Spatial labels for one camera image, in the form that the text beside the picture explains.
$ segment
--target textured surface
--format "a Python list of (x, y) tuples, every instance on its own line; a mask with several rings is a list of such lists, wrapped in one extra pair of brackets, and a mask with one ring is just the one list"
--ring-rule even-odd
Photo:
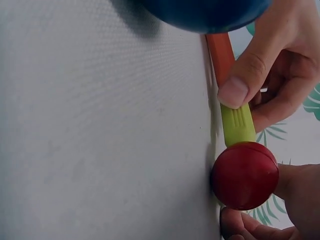
[(218, 239), (204, 66), (130, 1), (1, 0), (1, 239)]

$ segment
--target toy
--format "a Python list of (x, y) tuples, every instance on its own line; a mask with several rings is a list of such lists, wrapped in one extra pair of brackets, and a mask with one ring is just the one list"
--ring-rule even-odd
[[(207, 35), (218, 86), (235, 61), (227, 33)], [(215, 161), (211, 186), (221, 203), (235, 210), (250, 210), (263, 204), (277, 187), (278, 164), (273, 154), (256, 142), (249, 105), (239, 109), (221, 106), (227, 149)]]
[(202, 34), (239, 29), (258, 18), (272, 0), (141, 0), (160, 20)]

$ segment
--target green leaf print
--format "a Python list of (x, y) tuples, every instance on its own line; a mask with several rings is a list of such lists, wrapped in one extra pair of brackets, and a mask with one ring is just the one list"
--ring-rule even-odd
[(320, 83), (303, 102), (303, 108), (308, 113), (313, 113), (315, 118), (320, 121)]
[(252, 22), (249, 25), (247, 25), (246, 29), (253, 36), (255, 34), (255, 22)]
[[(267, 140), (270, 137), (285, 141), (287, 132), (282, 129), (284, 125), (286, 125), (286, 122), (282, 121), (267, 127), (262, 132), (258, 133), (256, 138), (257, 143), (263, 144), (267, 147)], [(261, 206), (253, 210), (246, 211), (246, 213), (252, 216), (254, 219), (258, 220), (264, 225), (269, 226), (273, 225), (271, 221), (272, 219), (279, 221), (277, 212), (280, 214), (287, 214), (284, 207), (284, 202), (274, 194), (272, 194), (270, 198)]]

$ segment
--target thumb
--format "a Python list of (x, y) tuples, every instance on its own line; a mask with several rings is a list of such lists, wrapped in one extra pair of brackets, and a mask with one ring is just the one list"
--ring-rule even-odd
[(314, 168), (315, 165), (308, 164), (308, 165), (301, 165), (301, 166), (294, 166), (294, 165), (285, 165), (279, 164), (279, 180), (277, 187), (274, 191), (274, 194), (277, 195), (279, 198), (285, 200), (291, 197), (291, 193), (295, 188), (294, 183), (295, 180), (300, 176), (300, 174), (308, 170), (310, 168)]
[(232, 66), (228, 79), (218, 90), (223, 105), (237, 109), (248, 103), (264, 84), (268, 73), (283, 49), (278, 36), (254, 35), (250, 44)]

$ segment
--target green handle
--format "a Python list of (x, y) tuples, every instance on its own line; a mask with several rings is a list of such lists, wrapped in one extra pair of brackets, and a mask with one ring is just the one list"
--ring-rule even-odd
[(240, 142), (255, 142), (256, 130), (248, 104), (232, 109), (220, 104), (224, 142), (230, 147)]

